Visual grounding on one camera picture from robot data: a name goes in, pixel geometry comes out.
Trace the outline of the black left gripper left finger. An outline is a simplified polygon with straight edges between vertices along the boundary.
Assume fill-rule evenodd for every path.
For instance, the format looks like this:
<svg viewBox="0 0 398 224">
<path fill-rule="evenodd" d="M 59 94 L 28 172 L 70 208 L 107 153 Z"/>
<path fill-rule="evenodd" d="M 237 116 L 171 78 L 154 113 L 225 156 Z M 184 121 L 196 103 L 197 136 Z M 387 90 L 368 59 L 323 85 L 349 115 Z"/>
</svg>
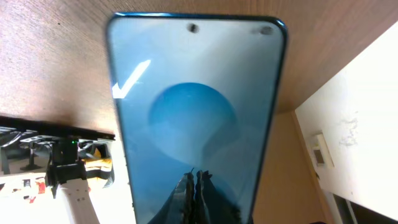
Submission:
<svg viewBox="0 0 398 224">
<path fill-rule="evenodd" d="M 193 219 L 195 184 L 192 171 L 184 173 L 149 224 L 189 224 Z"/>
</svg>

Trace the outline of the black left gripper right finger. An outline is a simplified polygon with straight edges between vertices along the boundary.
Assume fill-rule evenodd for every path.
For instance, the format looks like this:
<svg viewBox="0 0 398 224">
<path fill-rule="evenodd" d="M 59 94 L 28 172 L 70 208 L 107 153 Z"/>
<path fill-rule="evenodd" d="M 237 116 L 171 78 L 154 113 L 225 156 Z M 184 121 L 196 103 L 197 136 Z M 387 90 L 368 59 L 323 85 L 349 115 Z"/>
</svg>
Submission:
<svg viewBox="0 0 398 224">
<path fill-rule="evenodd" d="M 212 174 L 199 170 L 195 186 L 195 222 L 199 224 L 241 224 L 240 209 L 211 181 Z"/>
</svg>

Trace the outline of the blue Galaxy smartphone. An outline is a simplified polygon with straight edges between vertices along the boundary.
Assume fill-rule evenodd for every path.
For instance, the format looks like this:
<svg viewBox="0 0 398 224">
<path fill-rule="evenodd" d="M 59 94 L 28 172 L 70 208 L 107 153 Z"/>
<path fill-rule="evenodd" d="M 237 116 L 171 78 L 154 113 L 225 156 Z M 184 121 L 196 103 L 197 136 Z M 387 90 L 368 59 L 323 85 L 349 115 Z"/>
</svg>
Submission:
<svg viewBox="0 0 398 224">
<path fill-rule="evenodd" d="M 272 16 L 117 12 L 109 20 L 137 223 L 150 222 L 184 173 L 196 186 L 199 170 L 240 209 L 241 223 L 252 222 L 287 41 L 286 24 Z"/>
</svg>

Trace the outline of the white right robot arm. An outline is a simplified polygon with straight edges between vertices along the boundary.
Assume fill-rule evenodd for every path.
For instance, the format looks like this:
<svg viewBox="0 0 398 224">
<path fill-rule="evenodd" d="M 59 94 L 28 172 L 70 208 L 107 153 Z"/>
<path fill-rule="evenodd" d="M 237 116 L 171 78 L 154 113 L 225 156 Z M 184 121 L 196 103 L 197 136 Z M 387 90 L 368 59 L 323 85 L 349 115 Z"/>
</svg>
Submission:
<svg viewBox="0 0 398 224">
<path fill-rule="evenodd" d="M 99 224 L 88 190 L 85 163 L 76 139 L 59 139 L 50 146 L 45 183 L 65 207 L 70 223 Z"/>
</svg>

